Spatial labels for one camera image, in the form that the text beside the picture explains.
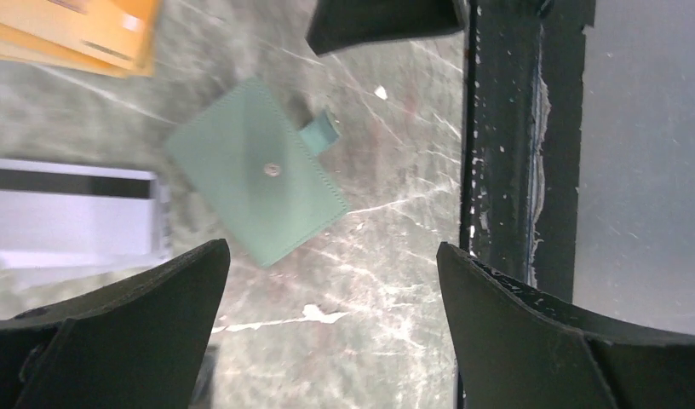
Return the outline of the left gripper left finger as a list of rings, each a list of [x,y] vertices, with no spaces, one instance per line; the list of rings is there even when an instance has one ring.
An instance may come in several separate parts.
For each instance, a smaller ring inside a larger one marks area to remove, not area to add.
[[[211,401],[223,239],[0,320],[0,408],[188,408]]]

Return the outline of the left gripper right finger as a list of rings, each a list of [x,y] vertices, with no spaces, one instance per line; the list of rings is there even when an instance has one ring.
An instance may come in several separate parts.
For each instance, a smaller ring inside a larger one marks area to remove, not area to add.
[[[695,335],[579,308],[442,243],[468,408],[695,408]]]

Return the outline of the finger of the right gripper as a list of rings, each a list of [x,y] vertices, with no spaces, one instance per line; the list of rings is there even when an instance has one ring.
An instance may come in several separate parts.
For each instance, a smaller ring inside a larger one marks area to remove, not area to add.
[[[465,28],[460,1],[319,0],[306,34],[316,55],[364,43],[440,37]]]

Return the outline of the green card holder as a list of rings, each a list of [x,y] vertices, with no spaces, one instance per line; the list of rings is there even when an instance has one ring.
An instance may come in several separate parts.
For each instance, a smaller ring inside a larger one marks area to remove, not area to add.
[[[239,246],[269,267],[349,210],[318,160],[339,138],[332,113],[297,129],[267,85],[251,78],[165,142]]]

